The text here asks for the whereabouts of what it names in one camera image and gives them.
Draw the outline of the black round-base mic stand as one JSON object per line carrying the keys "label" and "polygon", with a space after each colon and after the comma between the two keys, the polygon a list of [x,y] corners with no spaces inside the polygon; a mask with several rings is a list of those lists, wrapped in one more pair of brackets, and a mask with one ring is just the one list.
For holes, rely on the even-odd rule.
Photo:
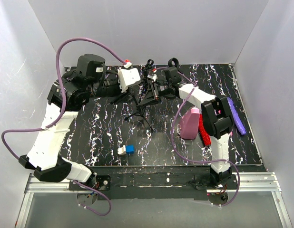
{"label": "black round-base mic stand", "polygon": [[168,63],[167,63],[167,66],[169,69],[173,69],[173,68],[176,68],[178,69],[179,68],[179,61],[177,58],[173,57],[171,59],[168,60]]}

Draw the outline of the red glitter microphone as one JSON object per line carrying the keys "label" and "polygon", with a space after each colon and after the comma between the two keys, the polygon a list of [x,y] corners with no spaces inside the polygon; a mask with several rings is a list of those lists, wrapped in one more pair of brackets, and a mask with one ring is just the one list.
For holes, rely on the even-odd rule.
{"label": "red glitter microphone", "polygon": [[206,132],[206,130],[204,128],[202,114],[200,114],[200,117],[199,117],[199,127],[198,127],[198,129],[199,129],[200,136],[201,136],[201,139],[203,141],[204,146],[205,147],[210,146],[211,145],[211,140],[210,140],[210,137],[209,137],[208,133]]}

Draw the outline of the purple microphone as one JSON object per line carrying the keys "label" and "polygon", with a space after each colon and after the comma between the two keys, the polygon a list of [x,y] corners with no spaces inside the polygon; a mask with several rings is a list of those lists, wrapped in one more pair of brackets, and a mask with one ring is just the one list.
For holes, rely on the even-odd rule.
{"label": "purple microphone", "polygon": [[235,106],[234,106],[232,99],[230,97],[228,97],[227,100],[228,100],[228,104],[229,104],[231,112],[232,112],[232,116],[233,116],[235,125],[236,125],[239,133],[241,135],[246,135],[246,129],[245,129],[240,117],[239,117],[237,110],[235,109]]}

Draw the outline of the black tripod mic stand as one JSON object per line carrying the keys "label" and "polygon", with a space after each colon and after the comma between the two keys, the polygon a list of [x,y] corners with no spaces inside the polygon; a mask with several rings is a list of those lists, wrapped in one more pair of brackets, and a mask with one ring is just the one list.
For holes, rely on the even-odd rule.
{"label": "black tripod mic stand", "polygon": [[150,70],[153,69],[153,65],[154,65],[154,60],[149,59],[147,63],[142,67],[141,72],[144,78],[147,78]]}

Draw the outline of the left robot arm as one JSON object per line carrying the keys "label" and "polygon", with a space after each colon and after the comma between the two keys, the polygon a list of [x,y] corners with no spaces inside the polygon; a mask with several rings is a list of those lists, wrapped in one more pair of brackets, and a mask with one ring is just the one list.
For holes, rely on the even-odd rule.
{"label": "left robot arm", "polygon": [[33,170],[39,181],[68,179],[79,182],[86,190],[93,189],[96,184],[93,170],[60,155],[65,135],[82,106],[91,98],[124,95],[139,83],[139,72],[130,62],[121,69],[107,71],[103,57],[81,55],[77,65],[52,85],[41,131],[28,154],[19,157],[19,163],[25,169]]}

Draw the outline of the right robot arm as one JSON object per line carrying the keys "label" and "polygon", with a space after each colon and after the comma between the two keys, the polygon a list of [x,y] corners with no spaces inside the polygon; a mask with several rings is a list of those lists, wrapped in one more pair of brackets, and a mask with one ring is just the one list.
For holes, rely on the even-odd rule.
{"label": "right robot arm", "polygon": [[141,106],[155,105],[160,97],[173,95],[193,104],[202,112],[203,127],[210,137],[212,160],[210,165],[210,183],[220,189],[232,177],[231,162],[229,161],[229,138],[234,119],[226,96],[208,94],[198,88],[193,82],[186,83],[181,77],[179,67],[170,66],[163,70],[166,82],[152,82],[148,86],[145,97],[140,101]]}

